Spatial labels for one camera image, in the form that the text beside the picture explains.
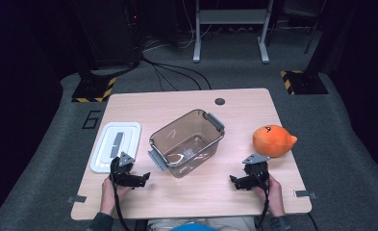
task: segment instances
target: sleeve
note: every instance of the sleeve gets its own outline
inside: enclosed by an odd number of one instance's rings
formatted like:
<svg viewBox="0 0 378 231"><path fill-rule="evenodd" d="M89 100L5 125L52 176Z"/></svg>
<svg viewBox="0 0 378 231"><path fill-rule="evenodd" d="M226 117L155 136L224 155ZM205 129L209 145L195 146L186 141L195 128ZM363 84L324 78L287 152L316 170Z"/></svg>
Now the sleeve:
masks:
<svg viewBox="0 0 378 231"><path fill-rule="evenodd" d="M111 231L113 227L113 217L97 213L87 231Z"/></svg>
<svg viewBox="0 0 378 231"><path fill-rule="evenodd" d="M291 231L288 217L280 216L270 219L270 231Z"/></svg>

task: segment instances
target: orange plush toy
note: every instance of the orange plush toy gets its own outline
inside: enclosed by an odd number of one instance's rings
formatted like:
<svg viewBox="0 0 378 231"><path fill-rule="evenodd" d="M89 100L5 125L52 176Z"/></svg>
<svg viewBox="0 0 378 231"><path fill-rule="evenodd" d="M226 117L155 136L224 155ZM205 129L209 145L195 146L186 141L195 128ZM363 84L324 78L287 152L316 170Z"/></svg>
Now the orange plush toy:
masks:
<svg viewBox="0 0 378 231"><path fill-rule="evenodd" d="M277 125L266 125L257 129L252 142L258 153L268 157L280 157L291 150L297 137L292 136L285 128Z"/></svg>

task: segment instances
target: human hand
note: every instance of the human hand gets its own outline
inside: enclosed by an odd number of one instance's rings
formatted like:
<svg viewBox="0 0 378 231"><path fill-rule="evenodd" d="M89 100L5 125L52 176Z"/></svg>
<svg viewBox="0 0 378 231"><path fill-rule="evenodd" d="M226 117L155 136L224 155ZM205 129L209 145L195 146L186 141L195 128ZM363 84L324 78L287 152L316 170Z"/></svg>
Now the human hand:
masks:
<svg viewBox="0 0 378 231"><path fill-rule="evenodd" d="M125 194L132 189L131 187L116 186L117 196L119 201L123 199ZM113 214L115 206L114 194L113 194L113 183L109 177L107 177L102 183L102 196L101 196L101 207L99 212L111 216Z"/></svg>
<svg viewBox="0 0 378 231"><path fill-rule="evenodd" d="M285 214L284 201L282 198L282 186L272 175L269 174L269 207L268 211L274 217L280 217ZM265 199L265 192L260 187L254 187L254 192L261 198Z"/></svg>

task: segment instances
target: person's arm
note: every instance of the person's arm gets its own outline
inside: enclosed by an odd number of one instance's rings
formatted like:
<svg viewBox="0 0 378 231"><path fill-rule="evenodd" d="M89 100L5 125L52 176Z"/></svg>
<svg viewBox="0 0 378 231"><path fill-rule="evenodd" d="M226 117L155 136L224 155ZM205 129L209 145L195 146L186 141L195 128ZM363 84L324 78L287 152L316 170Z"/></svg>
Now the person's arm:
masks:
<svg viewBox="0 0 378 231"><path fill-rule="evenodd" d="M254 192L262 199L265 199L265 192L255 187ZM291 231L290 223L285 214L284 201L282 198L282 186L272 175L269 175L269 207L271 214L270 230L271 231Z"/></svg>
<svg viewBox="0 0 378 231"><path fill-rule="evenodd" d="M119 202L123 199L130 187L117 186L117 196ZM111 231L113 227L113 210L115 208L113 183L109 177L102 183L101 206L99 212L95 215L92 223L89 225L88 231Z"/></svg>

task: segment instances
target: gray floor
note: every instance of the gray floor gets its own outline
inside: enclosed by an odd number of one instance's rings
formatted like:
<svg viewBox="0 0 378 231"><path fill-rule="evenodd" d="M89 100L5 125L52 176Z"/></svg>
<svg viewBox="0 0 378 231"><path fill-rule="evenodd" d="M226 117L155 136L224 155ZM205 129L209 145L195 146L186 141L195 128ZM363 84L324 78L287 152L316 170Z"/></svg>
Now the gray floor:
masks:
<svg viewBox="0 0 378 231"><path fill-rule="evenodd" d="M312 200L312 216L319 230L378 230L378 166L352 131L332 82L320 74L329 94L288 95L281 78L281 70L304 69L315 44L305 55L306 34L277 31L268 47L270 64L262 64L256 39L248 33L205 40L200 64L192 62L193 44L185 49L162 46L144 52L144 56L153 62L195 69L207 77L214 90L268 89L282 125L298 138L292 152L305 185L319 196ZM186 77L163 74L177 90L198 90ZM207 89L204 80L190 75ZM61 106L0 209L0 230L87 229L89 221L71 218L72 205L67 199L77 194L97 133L97 129L82 129L83 124L90 111L100 111L93 115L102 117L106 102L71 103L78 83L76 74L62 80ZM162 83L164 90L174 90ZM118 77L113 88L113 93L146 91L162 91L147 63ZM315 230L307 215L292 215L290 222L294 230ZM133 221L128 223L133 228ZM113 230L123 229L116 222Z"/></svg>

